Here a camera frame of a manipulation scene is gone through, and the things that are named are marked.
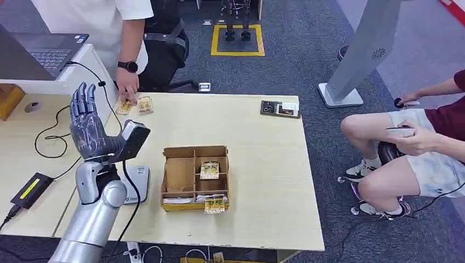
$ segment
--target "cardboard box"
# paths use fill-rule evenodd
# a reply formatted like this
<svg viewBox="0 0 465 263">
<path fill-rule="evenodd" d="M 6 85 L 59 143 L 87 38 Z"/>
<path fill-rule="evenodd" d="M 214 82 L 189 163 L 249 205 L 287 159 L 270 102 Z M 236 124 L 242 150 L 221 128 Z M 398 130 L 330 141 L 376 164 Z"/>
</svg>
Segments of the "cardboard box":
<svg viewBox="0 0 465 263">
<path fill-rule="evenodd" d="M 24 95 L 24 91 L 16 85 L 0 84 L 0 118 L 2 120 L 8 119 Z"/>
<path fill-rule="evenodd" d="M 193 198 L 197 195 L 224 194 L 229 208 L 229 160 L 226 146 L 196 146 L 165 148 L 165 174 L 161 185 L 161 207 L 165 211 L 205 208 L 204 203 L 164 204 L 164 198 Z M 200 179 L 202 162 L 219 163 L 218 179 Z"/>
</svg>

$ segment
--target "knee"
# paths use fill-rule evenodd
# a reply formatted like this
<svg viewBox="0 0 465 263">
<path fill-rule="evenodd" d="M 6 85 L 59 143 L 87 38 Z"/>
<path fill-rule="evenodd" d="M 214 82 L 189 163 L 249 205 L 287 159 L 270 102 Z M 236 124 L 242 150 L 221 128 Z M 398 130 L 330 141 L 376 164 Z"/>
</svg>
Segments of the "knee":
<svg viewBox="0 0 465 263">
<path fill-rule="evenodd" d="M 377 199 L 382 195 L 383 186 L 373 176 L 367 176 L 359 182 L 360 197 L 366 202 Z"/>
<path fill-rule="evenodd" d="M 356 138 L 359 126 L 359 115 L 350 115 L 341 121 L 342 134 L 346 138 Z"/>
</svg>

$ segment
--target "white t-shirt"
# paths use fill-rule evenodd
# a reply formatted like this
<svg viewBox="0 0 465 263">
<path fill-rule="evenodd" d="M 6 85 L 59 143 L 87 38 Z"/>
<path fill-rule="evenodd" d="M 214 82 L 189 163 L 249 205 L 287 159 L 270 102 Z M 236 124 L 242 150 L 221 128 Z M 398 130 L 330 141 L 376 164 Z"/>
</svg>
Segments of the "white t-shirt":
<svg viewBox="0 0 465 263">
<path fill-rule="evenodd" d="M 86 33 L 110 76 L 120 53 L 123 20 L 150 18 L 150 0 L 32 0 L 51 33 Z M 148 63 L 142 41 L 137 64 L 140 74 Z"/>
</svg>

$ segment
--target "laptop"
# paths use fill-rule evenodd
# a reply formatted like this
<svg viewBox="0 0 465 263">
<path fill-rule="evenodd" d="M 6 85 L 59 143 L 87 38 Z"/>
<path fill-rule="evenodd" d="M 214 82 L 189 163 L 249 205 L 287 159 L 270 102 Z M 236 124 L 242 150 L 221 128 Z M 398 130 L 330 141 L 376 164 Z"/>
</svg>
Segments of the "laptop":
<svg viewBox="0 0 465 263">
<path fill-rule="evenodd" d="M 10 33 L 0 25 L 0 79 L 53 81 L 88 34 Z"/>
</svg>

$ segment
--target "electrical outlet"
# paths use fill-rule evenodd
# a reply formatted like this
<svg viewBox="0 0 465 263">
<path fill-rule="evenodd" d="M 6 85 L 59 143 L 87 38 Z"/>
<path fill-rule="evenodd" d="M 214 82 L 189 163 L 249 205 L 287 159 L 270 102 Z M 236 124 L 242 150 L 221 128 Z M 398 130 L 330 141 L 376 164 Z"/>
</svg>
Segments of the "electrical outlet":
<svg viewBox="0 0 465 263">
<path fill-rule="evenodd" d="M 137 242 L 126 242 L 126 245 L 128 246 L 128 251 L 132 249 L 137 250 L 137 254 L 135 256 L 131 256 L 130 254 L 128 255 L 131 259 L 131 263 L 143 263 L 142 262 L 142 256 L 140 255 L 140 249 L 139 249 L 139 243 Z"/>
</svg>

